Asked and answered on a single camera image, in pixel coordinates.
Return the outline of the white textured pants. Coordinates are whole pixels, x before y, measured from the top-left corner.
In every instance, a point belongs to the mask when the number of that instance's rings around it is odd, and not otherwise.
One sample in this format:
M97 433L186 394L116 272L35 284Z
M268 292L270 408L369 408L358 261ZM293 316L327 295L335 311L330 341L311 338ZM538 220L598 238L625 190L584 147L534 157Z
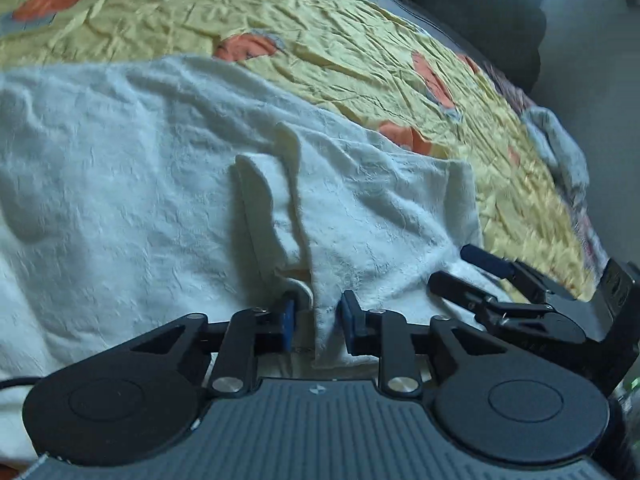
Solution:
M472 315L428 294L480 244L471 166L413 154L198 56L1 76L1 375L44 376L191 312L302 304L298 377L370 372L341 293L413 323Z

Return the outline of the grey patterned cloth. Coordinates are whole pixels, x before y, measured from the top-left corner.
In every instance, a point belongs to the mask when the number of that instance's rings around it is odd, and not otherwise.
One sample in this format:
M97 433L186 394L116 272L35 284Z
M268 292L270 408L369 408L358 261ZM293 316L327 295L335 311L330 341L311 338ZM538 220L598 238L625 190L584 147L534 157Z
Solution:
M559 118L548 108L533 106L521 120L554 182L571 200L583 200L590 183L587 159Z

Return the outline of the yellow floral bedspread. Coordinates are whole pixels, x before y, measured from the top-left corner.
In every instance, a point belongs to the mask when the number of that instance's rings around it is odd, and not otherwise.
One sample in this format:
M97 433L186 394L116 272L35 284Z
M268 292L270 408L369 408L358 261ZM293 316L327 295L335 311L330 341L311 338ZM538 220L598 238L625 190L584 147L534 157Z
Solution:
M597 275L526 125L469 55L367 0L1 0L3 67L197 54L469 162L485 247L586 299Z

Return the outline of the grey pillow at headboard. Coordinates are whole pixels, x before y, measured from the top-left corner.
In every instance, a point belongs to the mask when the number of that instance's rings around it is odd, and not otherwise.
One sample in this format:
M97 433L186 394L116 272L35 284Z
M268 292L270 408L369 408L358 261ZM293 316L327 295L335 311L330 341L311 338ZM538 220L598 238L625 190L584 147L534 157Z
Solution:
M439 21L427 10L422 9L411 0L369 0L386 11L393 13L404 20L415 24L425 35L431 36L454 52L469 55L475 62L483 64L487 62L484 57L451 27Z

